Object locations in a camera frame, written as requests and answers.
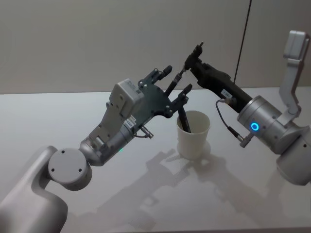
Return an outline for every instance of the wall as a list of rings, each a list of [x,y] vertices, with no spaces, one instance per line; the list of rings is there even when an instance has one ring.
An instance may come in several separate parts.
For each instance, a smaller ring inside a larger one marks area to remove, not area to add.
[[[253,0],[236,84],[280,86],[285,74],[284,47],[290,30],[311,35],[311,1]],[[299,85],[311,85],[311,49]]]
[[[233,76],[248,3],[1,0],[0,93],[110,91],[172,65],[165,88],[201,41],[202,59]]]

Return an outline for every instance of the paper cup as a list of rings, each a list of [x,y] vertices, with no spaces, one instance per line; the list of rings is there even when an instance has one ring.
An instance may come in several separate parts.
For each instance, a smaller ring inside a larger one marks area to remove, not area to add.
[[[184,158],[193,160],[200,157],[206,143],[210,120],[204,113],[186,111],[191,133],[183,130],[179,117],[177,118],[178,145],[177,150]]]

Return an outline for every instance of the metal bracket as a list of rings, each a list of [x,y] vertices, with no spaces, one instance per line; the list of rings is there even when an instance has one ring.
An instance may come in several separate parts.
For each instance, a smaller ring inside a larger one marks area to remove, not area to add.
[[[283,126],[300,115],[301,107],[295,91],[303,68],[303,60],[308,48],[310,37],[305,32],[290,31],[284,50],[287,58],[285,77],[279,89],[280,97],[287,110],[277,119]]]
[[[155,85],[158,80],[166,77],[171,70],[171,66],[166,67],[163,72],[154,69],[147,77],[138,82],[138,87],[145,98],[139,112],[133,114],[133,118],[136,120],[135,125],[131,127],[133,133],[141,130],[141,127],[155,116],[171,118],[178,109],[187,103],[188,97],[186,95],[191,91],[191,84],[186,86],[173,101],[170,101],[165,92]]]

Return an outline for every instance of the label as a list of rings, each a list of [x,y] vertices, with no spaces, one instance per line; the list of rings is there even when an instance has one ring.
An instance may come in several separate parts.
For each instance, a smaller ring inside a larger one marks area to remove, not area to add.
[[[135,87],[135,85],[131,82],[131,80],[126,80],[125,81],[127,83],[127,85],[133,90],[133,91],[136,91],[137,90],[137,87]]]
[[[132,128],[136,125],[136,119],[133,116],[130,116],[128,119],[124,121],[124,123],[129,127]]]
[[[229,92],[227,92],[225,89],[223,89],[223,90],[221,91],[221,93],[222,93],[222,95],[223,95],[224,97],[226,97],[226,98],[228,98],[228,99],[231,99],[231,98],[232,98],[232,95],[231,95]]]

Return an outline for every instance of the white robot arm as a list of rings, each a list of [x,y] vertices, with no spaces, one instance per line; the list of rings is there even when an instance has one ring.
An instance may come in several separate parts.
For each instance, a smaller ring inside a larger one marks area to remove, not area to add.
[[[37,160],[0,203],[1,233],[57,233],[67,219],[68,207],[58,196],[44,190],[53,180],[68,190],[80,190],[92,177],[91,166],[104,165],[134,137],[153,135],[146,128],[154,116],[170,118],[187,103],[189,84],[174,101],[155,83],[172,70],[154,69],[138,83],[127,79],[116,84],[100,124],[79,149],[57,150],[49,146],[37,152]],[[141,130],[145,135],[137,135]]]

